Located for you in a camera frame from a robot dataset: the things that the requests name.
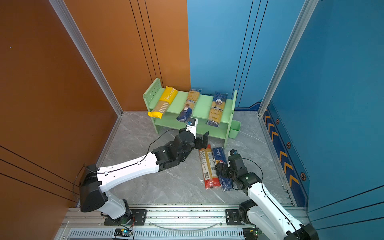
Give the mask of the red spaghetti bag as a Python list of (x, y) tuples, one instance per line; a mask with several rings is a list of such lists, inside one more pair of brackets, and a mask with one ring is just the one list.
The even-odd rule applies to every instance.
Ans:
[(199, 150), (203, 178), (206, 189), (221, 187), (220, 180), (216, 175), (216, 161), (213, 156), (211, 145), (207, 148)]

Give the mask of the blue yellow pasta bag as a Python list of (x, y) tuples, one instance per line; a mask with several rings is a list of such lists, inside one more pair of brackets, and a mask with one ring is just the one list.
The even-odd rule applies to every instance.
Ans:
[(215, 92), (206, 125), (218, 128), (223, 116), (228, 94)]

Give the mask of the yellow blue spaghetti bag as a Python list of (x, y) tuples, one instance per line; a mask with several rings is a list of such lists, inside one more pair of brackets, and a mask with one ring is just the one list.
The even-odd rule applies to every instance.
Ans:
[(190, 89), (183, 110), (177, 117), (177, 120), (182, 123), (187, 123), (192, 116), (195, 105), (199, 99), (201, 89)]

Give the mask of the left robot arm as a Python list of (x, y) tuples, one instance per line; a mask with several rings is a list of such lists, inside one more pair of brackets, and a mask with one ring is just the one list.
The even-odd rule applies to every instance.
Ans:
[(173, 141), (142, 157), (118, 165), (85, 167), (80, 181), (80, 209), (83, 213), (100, 212), (107, 220), (125, 224), (132, 219), (128, 201), (111, 193), (111, 189), (138, 177), (158, 173), (184, 162), (192, 150), (208, 146), (209, 133), (197, 137), (190, 131), (179, 131)]

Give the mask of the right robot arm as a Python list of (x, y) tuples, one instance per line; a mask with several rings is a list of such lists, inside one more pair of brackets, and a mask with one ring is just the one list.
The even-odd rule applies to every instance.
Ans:
[(230, 178), (235, 190), (249, 197), (239, 205), (240, 220), (255, 225), (270, 240), (318, 240), (315, 228), (293, 217), (267, 190), (264, 177), (248, 171), (244, 160), (237, 150), (231, 150), (229, 163), (216, 166), (219, 176)]

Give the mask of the green two-tier shelf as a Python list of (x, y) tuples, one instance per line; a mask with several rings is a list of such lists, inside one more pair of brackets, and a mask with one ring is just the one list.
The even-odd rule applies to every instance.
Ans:
[[(165, 89), (162, 88), (161, 80), (159, 78), (156, 78), (154, 82), (148, 87), (148, 89), (143, 94), (143, 99), (148, 111), (152, 111), (155, 108), (164, 90)], [(177, 116), (182, 111), (182, 107), (186, 102), (187, 96), (187, 92), (179, 91), (176, 98), (161, 119), (151, 118), (157, 133), (163, 127), (170, 129), (181, 129), (186, 125), (185, 123), (177, 121)], [(229, 139), (231, 122), (234, 120), (236, 100), (228, 99), (226, 101), (223, 116), (218, 128), (206, 125), (212, 101), (212, 96), (200, 95), (193, 110), (192, 118), (198, 119), (198, 134), (203, 135), (206, 132), (209, 132), (211, 137), (223, 139), (225, 141), (224, 147), (226, 147)]]

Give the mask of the blue Barilla spaghetti box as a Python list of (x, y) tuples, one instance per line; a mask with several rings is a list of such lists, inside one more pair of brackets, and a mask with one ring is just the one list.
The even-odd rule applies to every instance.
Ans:
[(228, 165), (228, 177), (218, 177), (218, 178), (221, 184), (222, 191), (229, 192), (232, 190), (233, 180), (230, 178), (230, 165), (225, 156), (224, 148), (223, 147), (213, 148), (212, 152), (213, 152), (214, 160), (216, 161), (216, 164), (225, 163)]

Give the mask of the green side cup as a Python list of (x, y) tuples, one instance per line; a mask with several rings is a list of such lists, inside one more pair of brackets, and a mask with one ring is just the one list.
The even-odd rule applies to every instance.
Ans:
[(230, 132), (229, 132), (229, 138), (235, 139), (238, 136), (238, 134), (241, 130), (241, 125), (242, 124), (240, 121), (232, 120)]

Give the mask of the right circuit board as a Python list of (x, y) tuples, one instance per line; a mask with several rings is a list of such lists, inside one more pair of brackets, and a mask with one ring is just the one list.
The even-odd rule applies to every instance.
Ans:
[(258, 228), (243, 228), (243, 237), (245, 240), (258, 240), (260, 230)]

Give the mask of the circuit board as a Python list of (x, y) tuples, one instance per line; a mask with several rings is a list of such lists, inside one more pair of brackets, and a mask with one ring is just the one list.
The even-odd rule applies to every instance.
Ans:
[(245, 240), (258, 240), (260, 230), (258, 228), (243, 228), (243, 237)]
[(133, 240), (134, 235), (130, 229), (116, 228), (114, 232), (114, 239), (116, 240)]

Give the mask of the left circuit board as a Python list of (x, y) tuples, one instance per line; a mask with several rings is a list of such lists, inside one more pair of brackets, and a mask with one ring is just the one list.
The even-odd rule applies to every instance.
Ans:
[(116, 240), (133, 240), (134, 235), (130, 229), (116, 228), (114, 232), (114, 239)]

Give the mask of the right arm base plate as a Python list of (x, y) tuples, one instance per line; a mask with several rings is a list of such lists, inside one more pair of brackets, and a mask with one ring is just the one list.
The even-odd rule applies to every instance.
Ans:
[(247, 213), (242, 209), (226, 209), (226, 223), (228, 226), (249, 225)]

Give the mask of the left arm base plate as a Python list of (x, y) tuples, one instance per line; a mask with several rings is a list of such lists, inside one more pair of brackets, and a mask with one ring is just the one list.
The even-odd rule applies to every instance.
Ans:
[(146, 209), (135, 209), (131, 210), (129, 216), (122, 216), (117, 220), (112, 220), (109, 217), (105, 217), (105, 226), (144, 226), (147, 218)]

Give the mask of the aluminium front rail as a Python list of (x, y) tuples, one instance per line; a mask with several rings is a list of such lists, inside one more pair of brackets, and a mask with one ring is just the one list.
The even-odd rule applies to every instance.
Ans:
[[(309, 224), (303, 208), (284, 208), (304, 225)], [(116, 240), (115, 229), (127, 228), (133, 232), (134, 240), (244, 240), (243, 228), (258, 228), (255, 225), (227, 225), (225, 210), (239, 209), (237, 205), (131, 206), (131, 210), (135, 209), (148, 211), (144, 226), (105, 226), (105, 217), (101, 213), (82, 213), (78, 208), (71, 208), (64, 217), (56, 239)], [(260, 230), (258, 240), (270, 239)]]

